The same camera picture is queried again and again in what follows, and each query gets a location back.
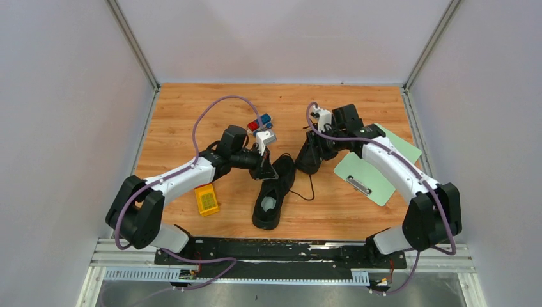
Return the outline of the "black sneaker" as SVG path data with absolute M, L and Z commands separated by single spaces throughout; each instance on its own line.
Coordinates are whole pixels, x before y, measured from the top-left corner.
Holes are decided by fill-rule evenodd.
M 252 214 L 253 225 L 263 230 L 273 230 L 278 226 L 284 199 L 295 181 L 296 167 L 289 153 L 282 154 L 272 166 L 279 178 L 262 182 Z
M 305 140 L 302 148 L 295 159 L 295 166 L 307 175 L 318 172 L 323 161 L 326 161 L 326 148 L 323 141 Z

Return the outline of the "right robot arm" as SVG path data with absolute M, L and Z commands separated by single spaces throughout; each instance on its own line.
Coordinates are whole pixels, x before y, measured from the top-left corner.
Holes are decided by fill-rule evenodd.
M 301 171 L 312 175 L 322 161 L 348 150 L 375 167 L 407 202 L 401 226 L 366 239 L 368 264 L 381 267 L 397 251 L 431 248 L 456 254 L 454 236 L 461 233 L 462 223 L 460 194 L 454 184 L 441 184 L 408 161 L 381 127 L 364 125 L 353 104 L 329 111 L 312 102 L 306 120 L 309 131 L 296 161 Z

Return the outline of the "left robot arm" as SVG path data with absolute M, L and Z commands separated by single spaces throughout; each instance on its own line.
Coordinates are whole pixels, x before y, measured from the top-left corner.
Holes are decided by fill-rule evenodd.
M 196 247 L 189 242 L 185 230 L 162 222 L 164 208 L 185 193 L 215 182 L 233 168 L 248 170 L 255 180 L 277 179 L 267 147 L 276 141 L 274 132 L 257 132 L 251 148 L 246 147 L 248 137 L 244 128 L 230 125 L 220 140 L 188 163 L 146 179 L 127 177 L 105 216 L 106 224 L 116 238 L 125 239 L 133 248 L 167 249 L 178 263 L 191 263 Z

